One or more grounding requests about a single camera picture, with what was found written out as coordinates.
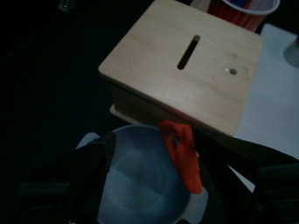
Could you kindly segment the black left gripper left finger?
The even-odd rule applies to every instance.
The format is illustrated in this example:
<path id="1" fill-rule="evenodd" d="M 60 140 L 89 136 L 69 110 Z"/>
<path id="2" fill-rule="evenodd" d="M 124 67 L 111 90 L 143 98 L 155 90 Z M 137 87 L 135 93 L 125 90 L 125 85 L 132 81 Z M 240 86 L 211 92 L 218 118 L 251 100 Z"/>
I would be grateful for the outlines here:
<path id="1" fill-rule="evenodd" d="M 32 172 L 12 224 L 99 224 L 116 134 L 109 132 Z"/>

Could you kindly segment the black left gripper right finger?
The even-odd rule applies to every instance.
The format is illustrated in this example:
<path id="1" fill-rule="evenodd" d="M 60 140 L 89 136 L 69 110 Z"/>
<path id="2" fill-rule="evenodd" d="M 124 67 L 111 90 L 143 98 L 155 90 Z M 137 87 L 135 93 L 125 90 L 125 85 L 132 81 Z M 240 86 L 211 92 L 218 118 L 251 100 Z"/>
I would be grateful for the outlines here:
<path id="1" fill-rule="evenodd" d="M 193 136 L 228 224 L 299 224 L 299 159 L 200 127 Z"/>

